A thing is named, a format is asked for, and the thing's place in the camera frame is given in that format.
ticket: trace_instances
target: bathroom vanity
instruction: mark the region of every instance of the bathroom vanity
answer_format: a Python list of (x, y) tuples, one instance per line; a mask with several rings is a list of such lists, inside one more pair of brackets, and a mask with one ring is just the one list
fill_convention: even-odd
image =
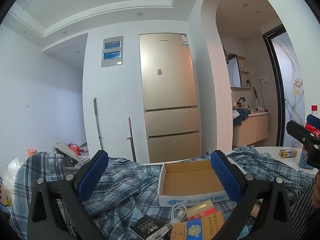
[(241, 125), (233, 126), (232, 145), (243, 146), (255, 143), (268, 137), (267, 112), (253, 112)]

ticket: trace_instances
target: gold refrigerator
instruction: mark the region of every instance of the gold refrigerator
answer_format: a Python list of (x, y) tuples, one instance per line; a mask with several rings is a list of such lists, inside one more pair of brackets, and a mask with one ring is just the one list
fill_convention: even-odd
[(186, 34), (139, 36), (151, 163), (200, 156), (198, 105)]

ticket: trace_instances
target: metal bolt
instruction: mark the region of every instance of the metal bolt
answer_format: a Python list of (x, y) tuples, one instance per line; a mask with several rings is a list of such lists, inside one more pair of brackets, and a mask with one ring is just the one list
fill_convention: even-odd
[(41, 184), (42, 182), (44, 182), (44, 178), (39, 178), (39, 179), (37, 180), (37, 183), (38, 183), (38, 184)]
[(66, 180), (72, 180), (73, 179), (73, 174), (68, 174), (67, 176), (66, 176)]
[(246, 174), (245, 179), (246, 180), (253, 180), (254, 177), (251, 174)]
[(276, 182), (278, 182), (279, 184), (281, 184), (283, 182), (283, 180), (281, 178), (276, 178)]

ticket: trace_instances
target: human hand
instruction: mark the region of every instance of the human hand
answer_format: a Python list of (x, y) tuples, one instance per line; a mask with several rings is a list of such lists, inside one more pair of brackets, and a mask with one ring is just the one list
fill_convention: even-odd
[(315, 209), (318, 209), (320, 207), (320, 171), (317, 173), (317, 178), (316, 178), (316, 184), (313, 188), (313, 195), (312, 195), (312, 206)]

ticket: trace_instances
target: plaid shirt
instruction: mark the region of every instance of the plaid shirt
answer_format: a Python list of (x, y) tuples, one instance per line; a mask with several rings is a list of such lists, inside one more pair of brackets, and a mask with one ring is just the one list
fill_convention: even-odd
[[(245, 171), (256, 179), (273, 180), (281, 177), (287, 188), (290, 202), (294, 203), (304, 188), (312, 184), (314, 175), (296, 171), (286, 164), (274, 160), (269, 154), (258, 153), (253, 147), (239, 147), (229, 155)], [(194, 160), (210, 159), (210, 155)], [(129, 228), (143, 215), (168, 222), (171, 208), (160, 207), (157, 187), (162, 165), (141, 165), (123, 158), (109, 158), (109, 166), (96, 186), (84, 208), (95, 224), (110, 240), (138, 239)], [(12, 227), (22, 239), (27, 239), (28, 209), (32, 191), (38, 178), (47, 181), (60, 180), (66, 175), (62, 155), (38, 153), (28, 158), (19, 169), (12, 197)], [(233, 211), (236, 203), (223, 201), (215, 203), (224, 214)], [(61, 213), (73, 235), (76, 230), (66, 212), (63, 201), (59, 201)], [(253, 219), (246, 223), (249, 230)]]

